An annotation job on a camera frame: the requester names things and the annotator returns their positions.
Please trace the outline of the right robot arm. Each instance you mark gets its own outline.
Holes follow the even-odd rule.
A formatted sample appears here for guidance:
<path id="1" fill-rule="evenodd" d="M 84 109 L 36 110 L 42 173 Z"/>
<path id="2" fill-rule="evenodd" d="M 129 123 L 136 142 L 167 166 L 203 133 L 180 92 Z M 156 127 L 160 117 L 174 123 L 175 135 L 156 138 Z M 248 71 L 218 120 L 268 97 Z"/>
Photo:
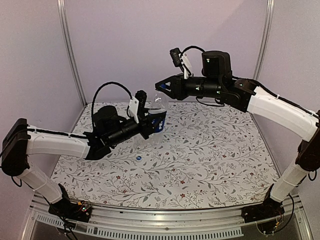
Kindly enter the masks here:
<path id="1" fill-rule="evenodd" d="M 221 105 L 262 116 L 301 137 L 296 159 L 270 187 L 258 208 L 262 218 L 269 218 L 278 210 L 278 203 L 320 167 L 320 114 L 280 97 L 254 79 L 233 76 L 227 52 L 203 51 L 201 77 L 193 76 L 183 52 L 175 48 L 170 56 L 183 73 L 157 82 L 156 90 L 179 101 L 187 97 L 214 98 Z"/>

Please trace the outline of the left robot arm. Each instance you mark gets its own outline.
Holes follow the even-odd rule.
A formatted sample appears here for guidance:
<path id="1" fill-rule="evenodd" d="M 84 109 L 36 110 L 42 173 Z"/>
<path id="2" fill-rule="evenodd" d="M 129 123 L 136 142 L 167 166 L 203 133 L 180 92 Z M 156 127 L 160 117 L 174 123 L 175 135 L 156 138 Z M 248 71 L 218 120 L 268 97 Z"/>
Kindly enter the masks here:
<path id="1" fill-rule="evenodd" d="M 75 210 L 65 188 L 29 163 L 28 156 L 48 154 L 101 160 L 116 145 L 135 135 L 148 139 L 165 117 L 165 111 L 151 114 L 139 107 L 124 118 L 114 106 L 106 105 L 93 114 L 93 130 L 83 135 L 39 129 L 20 118 L 2 142 L 0 167 L 7 176 L 17 177 L 41 194 L 63 217 L 70 217 Z"/>

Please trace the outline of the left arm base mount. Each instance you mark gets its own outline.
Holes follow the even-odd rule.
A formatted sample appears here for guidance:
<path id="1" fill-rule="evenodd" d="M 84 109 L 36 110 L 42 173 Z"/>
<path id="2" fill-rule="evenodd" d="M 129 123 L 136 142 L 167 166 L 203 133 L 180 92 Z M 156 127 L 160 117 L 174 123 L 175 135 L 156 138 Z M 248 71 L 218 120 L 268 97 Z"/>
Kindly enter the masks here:
<path id="1" fill-rule="evenodd" d="M 48 212 L 58 217 L 88 223 L 93 210 L 92 205 L 84 200 L 71 202 L 66 189 L 60 183 L 58 186 L 62 192 L 62 199 L 50 204 Z"/>

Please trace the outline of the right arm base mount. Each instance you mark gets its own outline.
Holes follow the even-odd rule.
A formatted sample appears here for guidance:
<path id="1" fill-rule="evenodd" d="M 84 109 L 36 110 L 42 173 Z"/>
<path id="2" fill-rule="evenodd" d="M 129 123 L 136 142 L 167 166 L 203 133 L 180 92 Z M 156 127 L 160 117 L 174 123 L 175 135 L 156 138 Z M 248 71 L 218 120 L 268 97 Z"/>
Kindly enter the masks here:
<path id="1" fill-rule="evenodd" d="M 284 213 L 282 203 L 271 199 L 270 193 L 265 196 L 262 203 L 249 205 L 241 209 L 241 217 L 245 223 L 273 218 Z"/>

